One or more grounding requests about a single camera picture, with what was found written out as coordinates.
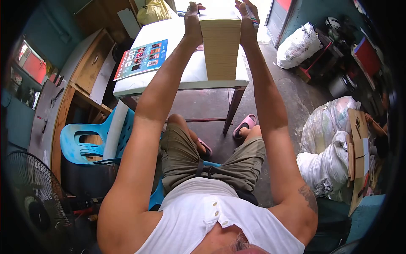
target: foot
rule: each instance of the foot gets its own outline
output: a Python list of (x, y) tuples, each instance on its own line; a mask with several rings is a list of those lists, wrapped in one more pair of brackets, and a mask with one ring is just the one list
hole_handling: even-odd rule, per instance
[(197, 145), (197, 152), (199, 152), (200, 156), (206, 155), (206, 147), (202, 145), (202, 143), (198, 143)]
[(238, 125), (233, 131), (233, 138), (236, 140), (242, 140), (247, 137), (248, 132), (257, 124), (257, 117), (254, 114), (249, 114), (244, 118), (244, 120)]
[(240, 131), (238, 132), (238, 134), (240, 135), (240, 136), (243, 136), (244, 138), (246, 138), (247, 136), (248, 136), (248, 134), (250, 133), (250, 129), (248, 129), (247, 127), (242, 127), (241, 129), (240, 129)]

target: fan grille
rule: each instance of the fan grille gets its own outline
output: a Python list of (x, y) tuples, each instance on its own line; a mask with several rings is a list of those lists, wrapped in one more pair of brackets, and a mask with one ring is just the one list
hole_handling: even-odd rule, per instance
[(42, 245), (70, 253), (74, 219), (66, 194), (51, 170), (23, 151), (7, 156), (6, 178), (21, 216)]

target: white sack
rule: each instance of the white sack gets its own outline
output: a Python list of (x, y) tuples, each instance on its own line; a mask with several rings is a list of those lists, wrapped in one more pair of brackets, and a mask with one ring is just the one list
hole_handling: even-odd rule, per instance
[(316, 196), (330, 197), (347, 183), (347, 134), (337, 131), (331, 144), (321, 154), (304, 152), (297, 155), (300, 174)]
[(331, 144), (337, 131), (351, 133), (347, 110), (359, 110), (360, 107), (360, 102), (344, 96), (315, 109), (303, 126), (302, 152), (319, 154)]
[(276, 53), (276, 64), (284, 69), (293, 68), (322, 48), (313, 27), (307, 22), (279, 46)]

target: knee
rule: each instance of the knee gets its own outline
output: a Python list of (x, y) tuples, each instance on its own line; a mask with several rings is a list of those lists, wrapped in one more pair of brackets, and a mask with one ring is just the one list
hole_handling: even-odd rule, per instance
[(183, 116), (179, 115), (179, 114), (171, 114), (168, 117), (168, 123), (182, 123), (184, 122), (185, 119), (183, 118)]
[(255, 125), (251, 131), (255, 132), (257, 136), (262, 136), (261, 127), (259, 125)]

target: printed flyer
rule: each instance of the printed flyer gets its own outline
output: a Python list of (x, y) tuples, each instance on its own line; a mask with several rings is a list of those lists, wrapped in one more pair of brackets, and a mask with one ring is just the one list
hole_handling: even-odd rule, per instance
[(166, 59), (168, 39), (124, 52), (113, 81), (159, 69)]

